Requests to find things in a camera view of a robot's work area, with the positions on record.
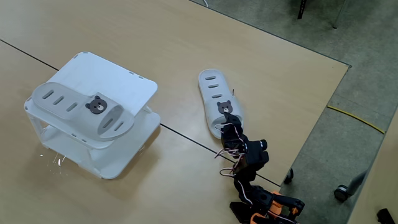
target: cable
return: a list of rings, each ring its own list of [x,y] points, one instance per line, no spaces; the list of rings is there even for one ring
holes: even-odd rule
[[[340,113],[347,114],[348,116],[350,116],[350,117],[352,117],[352,118],[355,118],[355,119],[357,119],[358,121],[362,121],[363,123],[369,125],[370,127],[374,128],[374,129],[376,129],[376,130],[378,130],[378,131],[379,131],[380,133],[382,133],[382,134],[385,134],[385,133],[386,133],[385,131],[381,130],[380,128],[376,127],[375,125],[373,125],[373,124],[371,124],[371,123],[369,123],[369,122],[367,122],[367,121],[365,121],[365,120],[363,120],[363,119],[361,119],[361,118],[359,118],[359,117],[357,117],[357,116],[355,116],[355,115],[353,115],[353,114],[350,114],[349,112],[346,112],[346,111],[343,111],[343,110],[341,110],[341,109],[335,108],[334,106],[329,106],[329,105],[328,105],[328,106],[326,106],[326,107],[327,107],[327,108],[330,108],[330,109],[332,109],[332,110],[335,110],[335,111],[339,111]]]
[[[220,175],[222,175],[222,176],[224,176],[224,177],[234,177],[234,176],[235,176],[235,174],[223,174],[223,173],[221,173],[221,171],[224,171],[224,170],[230,170],[229,173],[231,173],[231,172],[233,171],[233,168],[232,168],[232,167],[220,169]]]
[[[296,221],[292,221],[292,220],[290,220],[290,219],[288,219],[288,218],[284,218],[284,217],[282,217],[282,216],[280,216],[280,215],[278,215],[278,214],[276,214],[275,212],[272,212],[272,211],[270,211],[270,210],[268,210],[268,212],[269,212],[269,213],[272,213],[272,214],[274,214],[274,215],[276,215],[278,218],[281,218],[281,219],[283,219],[283,220],[289,221],[289,222],[294,223],[294,224],[297,223]]]
[[[241,187],[242,187],[242,192],[243,192],[243,196],[244,196],[244,198],[248,201],[248,202],[250,202],[250,204],[251,205],[253,205],[253,202],[251,202],[247,197],[246,197],[246,194],[244,193],[244,188],[243,188],[243,185],[242,185],[242,183],[240,182],[240,181],[238,181],[239,182],[239,184],[241,185]]]

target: gray carpet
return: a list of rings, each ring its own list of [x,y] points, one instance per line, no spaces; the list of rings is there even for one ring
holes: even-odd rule
[[[207,1],[229,17],[352,65],[330,104],[388,128],[398,105],[398,1],[349,0],[337,29],[331,25],[343,0],[308,0],[301,20],[300,0]],[[325,108],[293,164],[293,182],[281,190],[306,203],[298,220],[345,223],[356,197],[340,203],[333,191],[369,167],[383,138],[364,123]]]

